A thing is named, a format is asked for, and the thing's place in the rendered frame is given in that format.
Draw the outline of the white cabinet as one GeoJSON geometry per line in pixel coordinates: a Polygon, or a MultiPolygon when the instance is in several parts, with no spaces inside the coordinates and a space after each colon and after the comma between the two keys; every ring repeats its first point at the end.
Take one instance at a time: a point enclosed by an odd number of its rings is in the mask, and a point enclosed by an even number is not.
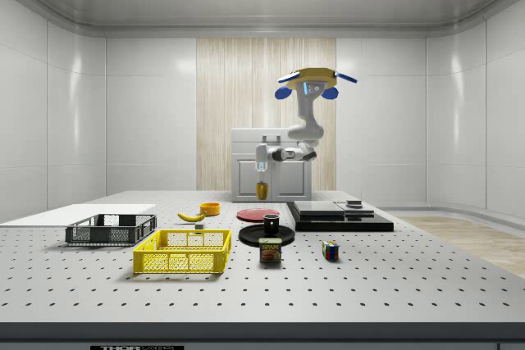
{"type": "MultiPolygon", "coordinates": [[[[287,128],[234,128],[231,130],[231,191],[234,202],[258,202],[256,147],[294,148],[287,128]]],[[[312,197],[312,164],[305,161],[268,162],[269,202],[308,201],[312,197]]]]}

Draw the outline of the red plate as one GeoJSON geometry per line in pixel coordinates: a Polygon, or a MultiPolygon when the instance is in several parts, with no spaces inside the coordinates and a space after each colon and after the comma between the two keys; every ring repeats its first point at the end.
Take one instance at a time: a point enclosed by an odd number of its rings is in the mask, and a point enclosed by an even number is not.
{"type": "Polygon", "coordinates": [[[250,223],[262,223],[265,215],[279,216],[280,212],[268,208],[249,208],[238,211],[236,217],[250,223]]]}

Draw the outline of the black plate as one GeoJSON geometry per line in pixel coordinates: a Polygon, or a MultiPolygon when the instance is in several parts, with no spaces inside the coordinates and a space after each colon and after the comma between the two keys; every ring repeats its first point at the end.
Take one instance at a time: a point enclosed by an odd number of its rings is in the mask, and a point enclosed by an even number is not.
{"type": "Polygon", "coordinates": [[[294,241],[295,232],[286,226],[280,225],[278,231],[275,234],[268,234],[264,231],[263,225],[250,225],[242,228],[239,231],[239,239],[241,242],[248,244],[252,247],[259,246],[260,238],[279,238],[282,241],[282,245],[285,246],[294,241]]]}

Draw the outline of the flat-sided can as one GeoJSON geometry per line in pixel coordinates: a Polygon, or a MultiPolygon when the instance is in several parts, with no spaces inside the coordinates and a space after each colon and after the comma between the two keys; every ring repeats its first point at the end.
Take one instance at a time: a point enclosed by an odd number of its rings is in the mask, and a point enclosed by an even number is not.
{"type": "Polygon", "coordinates": [[[259,238],[260,262],[280,262],[281,255],[281,238],[259,238]]]}

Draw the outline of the black stove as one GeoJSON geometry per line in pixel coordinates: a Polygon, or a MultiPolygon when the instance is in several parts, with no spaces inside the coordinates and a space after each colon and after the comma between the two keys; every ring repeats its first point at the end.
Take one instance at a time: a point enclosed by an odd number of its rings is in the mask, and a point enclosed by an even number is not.
{"type": "Polygon", "coordinates": [[[361,200],[287,202],[298,231],[393,231],[394,223],[361,200]]]}

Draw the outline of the drone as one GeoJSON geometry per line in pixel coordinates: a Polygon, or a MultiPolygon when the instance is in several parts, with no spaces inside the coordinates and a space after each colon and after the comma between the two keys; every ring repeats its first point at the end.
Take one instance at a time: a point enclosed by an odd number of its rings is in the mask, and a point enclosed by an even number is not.
{"type": "Polygon", "coordinates": [[[327,86],[322,89],[322,97],[333,100],[336,99],[339,94],[335,88],[337,78],[358,83],[355,78],[328,68],[304,68],[280,77],[278,83],[281,84],[281,87],[275,92],[275,97],[277,99],[287,98],[293,90],[296,90],[295,83],[302,84],[308,81],[314,81],[315,84],[317,82],[327,83],[327,86]]]}

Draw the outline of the yellow basket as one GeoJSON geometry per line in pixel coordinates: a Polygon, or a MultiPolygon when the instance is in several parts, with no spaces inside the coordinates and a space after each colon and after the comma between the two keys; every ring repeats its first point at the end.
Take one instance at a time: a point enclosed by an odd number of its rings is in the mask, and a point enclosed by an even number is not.
{"type": "Polygon", "coordinates": [[[158,230],[133,250],[135,273],[222,273],[230,230],[158,230]]]}

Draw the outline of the dark grey basket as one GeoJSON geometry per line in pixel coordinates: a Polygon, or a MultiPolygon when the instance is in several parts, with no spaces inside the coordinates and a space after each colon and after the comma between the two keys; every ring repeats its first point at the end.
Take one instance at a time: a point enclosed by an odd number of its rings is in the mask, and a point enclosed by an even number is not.
{"type": "Polygon", "coordinates": [[[88,246],[135,245],[156,227],[156,215],[97,214],[68,225],[66,242],[88,246]]]}

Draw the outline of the white board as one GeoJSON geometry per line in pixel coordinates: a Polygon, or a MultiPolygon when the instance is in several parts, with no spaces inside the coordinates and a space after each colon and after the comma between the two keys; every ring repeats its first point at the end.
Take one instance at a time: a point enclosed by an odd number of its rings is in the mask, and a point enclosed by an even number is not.
{"type": "Polygon", "coordinates": [[[97,214],[140,214],[155,204],[73,204],[1,223],[0,226],[68,226],[97,214]]]}

